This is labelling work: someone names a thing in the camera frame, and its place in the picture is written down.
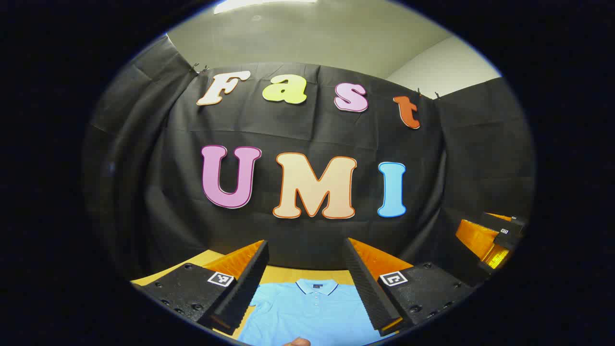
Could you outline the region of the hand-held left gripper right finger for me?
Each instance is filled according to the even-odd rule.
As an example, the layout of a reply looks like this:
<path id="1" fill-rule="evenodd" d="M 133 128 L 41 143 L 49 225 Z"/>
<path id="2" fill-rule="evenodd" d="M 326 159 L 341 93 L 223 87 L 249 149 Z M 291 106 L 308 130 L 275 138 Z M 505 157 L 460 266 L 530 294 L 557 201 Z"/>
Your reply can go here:
<path id="1" fill-rule="evenodd" d="M 430 261 L 411 264 L 347 238 L 343 258 L 373 328 L 382 336 L 424 325 L 474 288 Z"/>

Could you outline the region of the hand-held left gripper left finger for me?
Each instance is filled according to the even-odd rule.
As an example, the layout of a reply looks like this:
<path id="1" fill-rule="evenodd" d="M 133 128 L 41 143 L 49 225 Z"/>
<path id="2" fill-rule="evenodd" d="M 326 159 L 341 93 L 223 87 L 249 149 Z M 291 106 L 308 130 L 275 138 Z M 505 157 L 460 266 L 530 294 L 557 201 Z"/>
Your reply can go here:
<path id="1" fill-rule="evenodd" d="M 184 263 L 137 291 L 180 317 L 232 335 L 257 290 L 270 260 L 262 239 L 205 265 Z"/>

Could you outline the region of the light blue T-shirt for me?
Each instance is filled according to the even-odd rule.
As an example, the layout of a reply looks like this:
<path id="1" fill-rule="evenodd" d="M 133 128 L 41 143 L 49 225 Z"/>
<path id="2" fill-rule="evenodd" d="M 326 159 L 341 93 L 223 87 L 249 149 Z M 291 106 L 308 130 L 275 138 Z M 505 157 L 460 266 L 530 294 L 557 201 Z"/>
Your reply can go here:
<path id="1" fill-rule="evenodd" d="M 311 346 L 363 346 L 382 340 L 354 285 L 334 280 L 260 284 L 238 340 L 283 346 L 297 337 Z"/>

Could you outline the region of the black backdrop cloth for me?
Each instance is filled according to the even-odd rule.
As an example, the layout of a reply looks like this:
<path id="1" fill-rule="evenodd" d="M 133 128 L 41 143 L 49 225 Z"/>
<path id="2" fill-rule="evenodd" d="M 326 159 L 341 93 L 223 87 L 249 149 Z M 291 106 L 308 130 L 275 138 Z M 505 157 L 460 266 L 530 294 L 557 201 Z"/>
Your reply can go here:
<path id="1" fill-rule="evenodd" d="M 262 239 L 270 265 L 340 270 L 352 238 L 469 283 L 479 255 L 461 221 L 527 221 L 535 190 L 529 125 L 501 78 L 431 100 L 331 66 L 197 73 L 167 36 L 103 92 L 83 161 L 94 234 L 129 280 Z"/>

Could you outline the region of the ceiling light panel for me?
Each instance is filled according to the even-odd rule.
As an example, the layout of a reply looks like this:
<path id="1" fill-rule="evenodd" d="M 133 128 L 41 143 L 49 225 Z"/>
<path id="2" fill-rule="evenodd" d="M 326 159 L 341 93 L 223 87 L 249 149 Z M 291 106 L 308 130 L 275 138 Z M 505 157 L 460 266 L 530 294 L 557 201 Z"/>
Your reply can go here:
<path id="1" fill-rule="evenodd" d="M 318 0 L 224 0 L 214 7 L 214 15 L 234 11 L 244 7 L 261 6 L 264 4 L 314 4 Z"/>

